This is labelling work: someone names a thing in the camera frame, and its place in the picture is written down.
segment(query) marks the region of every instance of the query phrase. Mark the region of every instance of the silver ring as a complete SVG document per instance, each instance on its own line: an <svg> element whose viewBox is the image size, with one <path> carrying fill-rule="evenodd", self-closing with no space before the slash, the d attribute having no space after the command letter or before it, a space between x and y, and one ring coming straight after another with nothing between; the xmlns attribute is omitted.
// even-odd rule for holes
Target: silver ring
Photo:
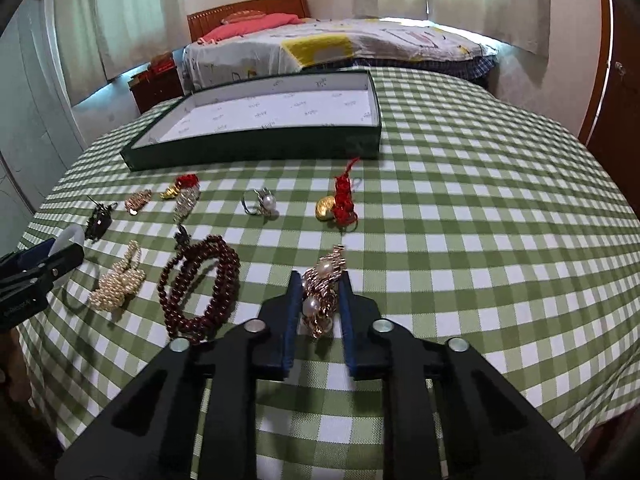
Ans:
<svg viewBox="0 0 640 480"><path fill-rule="evenodd" d="M255 205L253 209L249 209L244 200L246 191L242 194L241 202L242 208L244 208L244 212L248 215L261 215L266 216L267 218L272 216L276 211L276 199L273 196L273 193L266 187L263 187L260 190L254 189L253 192L257 195L257 205Z"/></svg>

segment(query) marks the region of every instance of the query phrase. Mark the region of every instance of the wooden headboard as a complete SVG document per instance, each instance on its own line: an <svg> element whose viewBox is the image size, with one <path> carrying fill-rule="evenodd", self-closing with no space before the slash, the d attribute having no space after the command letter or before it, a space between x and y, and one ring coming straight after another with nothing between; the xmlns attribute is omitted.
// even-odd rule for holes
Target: wooden headboard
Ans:
<svg viewBox="0 0 640 480"><path fill-rule="evenodd" d="M267 14L286 12L287 14L297 14L299 18L311 17L306 0L247 0L246 2L201 10L187 16L191 41L197 41L198 38L219 27L220 20L233 12L238 12L238 10L262 10Z"/></svg>

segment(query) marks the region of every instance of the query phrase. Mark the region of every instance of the red tassel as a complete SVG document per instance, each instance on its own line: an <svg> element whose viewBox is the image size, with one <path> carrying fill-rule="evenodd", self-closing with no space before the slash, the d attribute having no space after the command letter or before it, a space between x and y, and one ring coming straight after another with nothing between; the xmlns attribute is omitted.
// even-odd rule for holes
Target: red tassel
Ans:
<svg viewBox="0 0 640 480"><path fill-rule="evenodd" d="M331 209L334 213L335 222L340 227L346 227L353 224L358 215L353 210L353 200L351 199L351 183L349 181L349 172L353 165L360 160L360 157L352 159L341 176L335 177L335 205Z"/></svg>

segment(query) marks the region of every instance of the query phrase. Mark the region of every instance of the dark green box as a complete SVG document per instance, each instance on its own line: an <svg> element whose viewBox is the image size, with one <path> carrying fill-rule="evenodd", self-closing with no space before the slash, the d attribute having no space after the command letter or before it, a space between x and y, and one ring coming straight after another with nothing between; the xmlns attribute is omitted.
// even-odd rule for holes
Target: dark green box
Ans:
<svg viewBox="0 0 640 480"><path fill-rule="evenodd" d="M132 171L236 160L378 158L381 129L367 70L297 73L191 94L120 155Z"/></svg>

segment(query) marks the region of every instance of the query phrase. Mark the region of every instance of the green checkered tablecloth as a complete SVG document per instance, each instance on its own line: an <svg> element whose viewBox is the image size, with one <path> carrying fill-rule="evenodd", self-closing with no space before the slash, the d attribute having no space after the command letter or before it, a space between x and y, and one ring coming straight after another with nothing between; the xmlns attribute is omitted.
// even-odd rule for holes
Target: green checkered tablecloth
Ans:
<svg viewBox="0 0 640 480"><path fill-rule="evenodd" d="M91 195L119 202L103 240L20 328L34 401L68 445L167 342L155 292L171 257L172 202L135 218L132 192L164 190L188 171L202 196L185 222L197 239L223 235L242 261L232 323L283 293L290 270L342 242L353 288L415 335L463 335L571 446L638 403L640 223L594 158L566 130L429 72L373 68L383 117L379 161L351 173L360 222L341 235L314 217L345 160L235 162L130 173L118 152L169 105L99 139L47 197L29 247L70 222ZM242 212L242 192L274 190L273 221ZM87 307L98 275L134 238L146 282L114 315ZM201 312L213 271L190 298ZM285 383L260 382L257 465L263 479L373 479L382 468L381 386L353 383L334 337L300 333Z"/></svg>

